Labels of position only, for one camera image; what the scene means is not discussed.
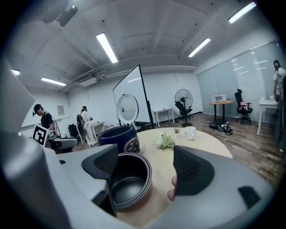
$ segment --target chair base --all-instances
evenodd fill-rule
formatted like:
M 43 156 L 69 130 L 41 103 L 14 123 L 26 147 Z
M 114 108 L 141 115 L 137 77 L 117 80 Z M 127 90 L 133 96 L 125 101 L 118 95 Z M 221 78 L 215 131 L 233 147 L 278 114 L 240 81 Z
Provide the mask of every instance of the chair base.
M 242 124 L 242 122 L 243 122 L 244 120 L 246 120 L 246 121 L 249 121 L 249 122 L 250 122 L 250 125 L 251 125 L 251 119 L 250 119 L 250 118 L 247 118 L 247 117 L 245 117 L 245 116 L 242 116 L 242 117 L 236 119 L 236 122 L 237 122 L 237 120 L 239 120 L 239 119 L 241 120 L 241 121 L 240 121 L 240 124 Z
M 191 127 L 192 126 L 192 123 L 183 123 L 182 124 L 182 127 Z

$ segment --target ceiling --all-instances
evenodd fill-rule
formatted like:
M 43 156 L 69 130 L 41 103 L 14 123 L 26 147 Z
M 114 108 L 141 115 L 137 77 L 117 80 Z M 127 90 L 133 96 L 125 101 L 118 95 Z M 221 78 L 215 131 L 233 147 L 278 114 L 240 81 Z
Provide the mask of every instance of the ceiling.
M 73 80 L 91 70 L 105 79 L 126 74 L 136 64 L 145 71 L 192 72 L 259 23 L 249 20 L 255 8 L 230 24 L 228 18 L 241 8 L 236 0 L 70 0 L 67 8 L 72 5 L 79 11 L 64 27 L 43 23 L 34 8 L 26 13 L 29 22 L 20 21 L 11 36 L 6 57 L 26 86 L 60 88 L 42 82 L 46 77 L 73 88 Z M 97 41 L 102 32 L 118 63 L 111 63 Z M 211 42 L 189 58 L 206 37 Z

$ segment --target white desk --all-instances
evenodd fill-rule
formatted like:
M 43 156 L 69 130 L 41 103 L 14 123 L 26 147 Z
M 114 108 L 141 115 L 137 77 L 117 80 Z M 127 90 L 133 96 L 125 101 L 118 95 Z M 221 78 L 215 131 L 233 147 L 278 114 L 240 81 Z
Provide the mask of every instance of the white desk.
M 269 99 L 259 101 L 259 123 L 258 123 L 257 135 L 259 135 L 260 127 L 261 127 L 262 109 L 263 108 L 275 108 L 275 109 L 277 109 L 277 107 L 278 107 L 278 103 L 276 101 L 271 101 Z
M 174 120 L 174 110 L 173 110 L 173 108 L 166 108 L 166 109 L 156 110 L 156 111 L 153 110 L 153 112 L 154 112 L 155 115 L 156 115 L 156 124 L 158 125 L 158 128 L 160 128 L 160 120 L 159 120 L 159 118 L 158 118 L 158 113 L 167 111 L 167 112 L 168 112 L 168 120 L 169 120 L 169 122 L 170 122 L 170 117 L 169 117 L 169 111 L 170 111 L 170 110 L 172 111 L 173 123 L 175 123 L 175 120 Z
M 91 123 L 90 127 L 91 127 L 91 130 L 93 131 L 95 141 L 98 142 L 97 134 L 100 134 L 101 132 L 103 132 L 105 130 L 104 122 Z

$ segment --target person in white clothes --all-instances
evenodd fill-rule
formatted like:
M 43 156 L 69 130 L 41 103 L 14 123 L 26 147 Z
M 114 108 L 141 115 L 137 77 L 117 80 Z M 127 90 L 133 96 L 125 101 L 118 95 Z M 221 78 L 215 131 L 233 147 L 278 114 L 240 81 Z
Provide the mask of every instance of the person in white clothes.
M 283 85 L 283 78 L 286 76 L 286 71 L 285 69 L 281 68 L 280 63 L 278 60 L 274 61 L 274 68 L 275 68 L 275 73 L 273 76 L 274 79 L 274 95 L 275 95 L 275 100 L 278 102 L 279 98 L 281 98 L 282 93 L 282 85 Z
M 91 127 L 90 127 L 90 117 L 87 111 L 88 110 L 86 109 L 86 106 L 83 106 L 81 109 L 80 116 L 84 120 L 84 131 L 86 133 L 86 136 L 85 136 L 86 142 L 88 143 L 89 146 L 91 146 L 91 145 L 95 145 L 96 141 L 93 136 L 93 131 L 91 130 Z

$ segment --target wood plank flooring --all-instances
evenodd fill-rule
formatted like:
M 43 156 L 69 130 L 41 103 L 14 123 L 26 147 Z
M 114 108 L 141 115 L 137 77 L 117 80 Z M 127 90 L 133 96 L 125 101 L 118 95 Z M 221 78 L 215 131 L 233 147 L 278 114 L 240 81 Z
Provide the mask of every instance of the wood plank flooring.
M 217 130 L 209 128 L 209 123 L 214 117 L 208 114 L 195 114 L 191 120 L 197 130 L 212 135 L 220 140 L 230 151 L 233 158 L 248 165 L 252 170 L 258 172 L 262 177 L 270 182 L 273 187 L 278 187 L 284 176 L 284 163 L 281 161 L 282 153 L 279 152 L 274 141 L 274 134 L 271 133 L 269 124 L 262 124 L 260 135 L 257 136 L 257 122 L 244 122 L 242 125 L 234 119 L 228 118 L 233 129 L 232 135 L 224 135 Z M 181 127 L 185 122 L 184 118 L 177 119 L 177 123 L 161 123 L 160 127 Z M 74 151 L 96 147 L 79 143 Z

